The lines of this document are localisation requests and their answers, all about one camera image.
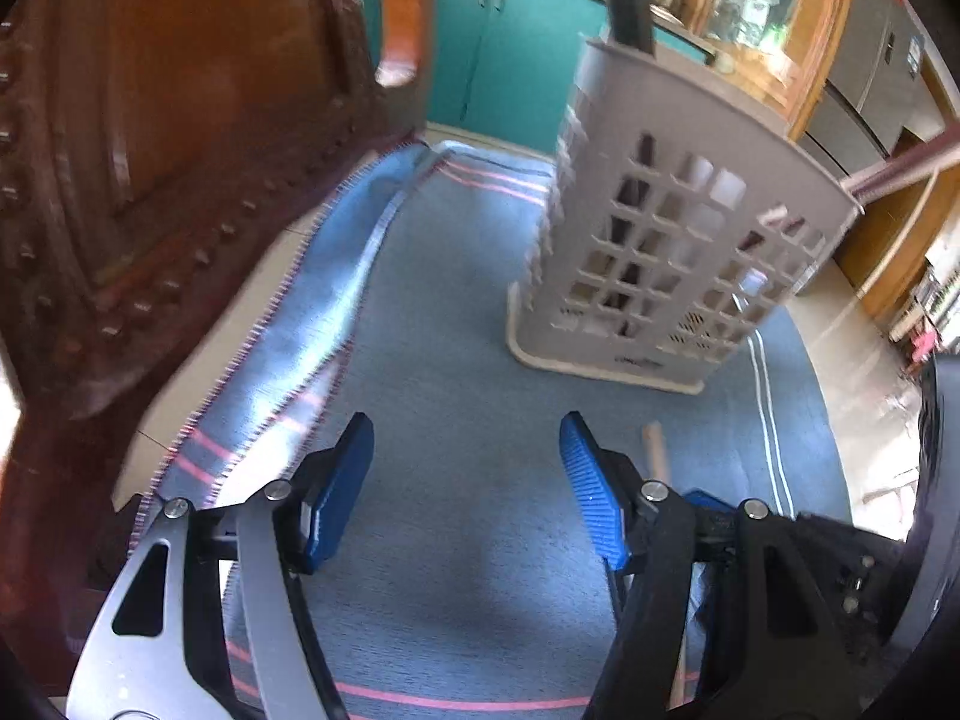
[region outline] tile floor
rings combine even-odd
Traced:
[[[430,143],[448,138],[491,146],[457,130],[431,128],[427,132]],[[202,402],[280,285],[296,250],[306,240],[312,218],[313,214],[306,215],[277,238],[229,310],[157,397],[131,444],[114,491],[115,506],[147,488],[164,447]],[[832,262],[803,295],[791,299],[788,309],[824,391],[850,488],[854,521],[901,538],[909,527],[909,515],[889,496],[875,501],[869,498],[917,464],[919,396],[899,380],[896,353],[863,314],[853,289]],[[3,384],[0,380],[0,453],[6,446],[4,435],[16,421],[16,404]]]

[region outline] refrigerator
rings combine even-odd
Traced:
[[[910,117],[922,60],[923,33],[900,0],[851,0],[800,146],[838,178],[885,160]]]

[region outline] white plastic laundry basket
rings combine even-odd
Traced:
[[[860,213],[731,104],[738,90],[721,98],[691,77],[587,41],[539,240],[510,293],[508,343],[527,365],[697,394]]]

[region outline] metal bolt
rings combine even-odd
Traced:
[[[205,248],[198,248],[198,250],[193,252],[193,259],[201,268],[209,268],[213,263],[213,257]]]
[[[290,494],[290,483],[286,479],[275,479],[263,488],[263,494],[269,501],[282,501]]]
[[[770,509],[767,509],[767,505],[763,501],[758,501],[757,498],[751,498],[743,505],[743,511],[747,512],[747,517],[750,519],[765,519],[767,514],[770,514]]]
[[[640,488],[640,494],[651,503],[659,503],[666,500],[667,495],[670,494],[670,488],[664,483],[654,480],[644,482],[643,487]]]
[[[190,511],[190,503],[186,498],[171,498],[163,505],[163,513],[170,519],[180,519]]]

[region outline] blue blanket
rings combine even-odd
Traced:
[[[783,309],[698,396],[520,365],[504,343],[507,288],[552,167],[453,143],[424,151],[408,146],[337,194],[264,320],[268,337],[251,340],[184,429],[158,489],[229,502],[230,474],[253,491],[307,448],[332,445],[363,410],[376,428],[373,466],[339,554],[305,584],[347,708],[373,720],[572,718],[613,618],[560,464],[565,412],[582,412],[641,472],[640,431],[659,421],[678,490],[755,496],[787,515],[850,519],[839,457]],[[325,286],[336,279],[337,290]],[[280,448],[255,457],[270,435]],[[255,700],[232,586],[226,601],[234,685]]]

